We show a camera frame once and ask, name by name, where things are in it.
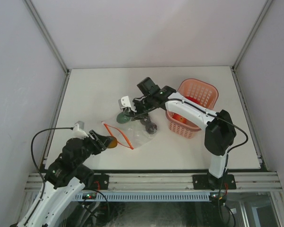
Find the dark green fake fruit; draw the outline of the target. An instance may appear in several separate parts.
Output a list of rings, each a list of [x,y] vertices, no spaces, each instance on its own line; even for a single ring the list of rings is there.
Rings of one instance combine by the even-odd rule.
[[[129,117],[129,116],[126,116],[126,115],[124,114],[124,112],[119,113],[119,114],[117,115],[117,117],[116,117],[116,122],[117,122],[118,124],[126,124],[126,123],[129,123],[129,122],[131,122],[131,121],[132,121],[132,118]]]

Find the clear zip top bag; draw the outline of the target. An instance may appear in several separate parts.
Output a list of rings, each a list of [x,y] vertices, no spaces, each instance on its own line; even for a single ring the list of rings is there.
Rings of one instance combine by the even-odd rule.
[[[150,117],[149,114],[131,117],[132,121],[126,124],[118,124],[116,122],[117,115],[118,114],[115,114],[109,119],[102,121],[102,124],[109,135],[117,139],[118,145],[133,150],[150,142],[155,137],[156,133],[153,135],[148,134],[145,130],[145,126],[140,123],[141,119],[147,116]]]

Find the red yellow fake peach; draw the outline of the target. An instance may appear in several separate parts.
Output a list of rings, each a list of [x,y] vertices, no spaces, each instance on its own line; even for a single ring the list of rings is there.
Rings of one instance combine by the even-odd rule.
[[[198,104],[198,105],[200,104],[200,101],[198,101],[196,98],[193,98],[193,97],[190,97],[190,96],[186,96],[185,98],[196,103],[196,104]]]

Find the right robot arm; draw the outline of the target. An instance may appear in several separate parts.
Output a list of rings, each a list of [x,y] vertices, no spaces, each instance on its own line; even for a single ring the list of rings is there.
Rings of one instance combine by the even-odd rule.
[[[149,77],[142,80],[137,87],[143,97],[141,100],[133,100],[135,109],[130,113],[134,117],[140,117],[161,108],[179,114],[203,130],[204,145],[212,155],[207,174],[208,183],[215,189],[224,185],[227,151],[237,135],[230,114],[225,110],[215,112],[202,107],[169,86],[160,88]]]

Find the red fake apple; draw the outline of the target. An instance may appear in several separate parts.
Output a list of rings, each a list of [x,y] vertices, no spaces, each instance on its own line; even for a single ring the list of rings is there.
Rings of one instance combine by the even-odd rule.
[[[182,124],[187,124],[187,119],[177,113],[174,113],[172,118],[177,122],[180,122]]]

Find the brown fake fruit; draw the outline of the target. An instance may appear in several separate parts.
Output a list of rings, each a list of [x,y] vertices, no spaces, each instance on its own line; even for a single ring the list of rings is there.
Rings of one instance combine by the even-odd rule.
[[[115,137],[109,136],[109,144],[107,146],[108,149],[115,148],[118,145],[118,141]]]

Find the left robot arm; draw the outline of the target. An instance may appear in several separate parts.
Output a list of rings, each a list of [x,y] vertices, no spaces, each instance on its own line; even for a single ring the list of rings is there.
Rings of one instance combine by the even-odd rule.
[[[117,146],[113,136],[76,130],[62,152],[41,175],[38,196],[16,227],[53,227],[74,197],[94,184],[94,171],[84,165],[90,157]]]

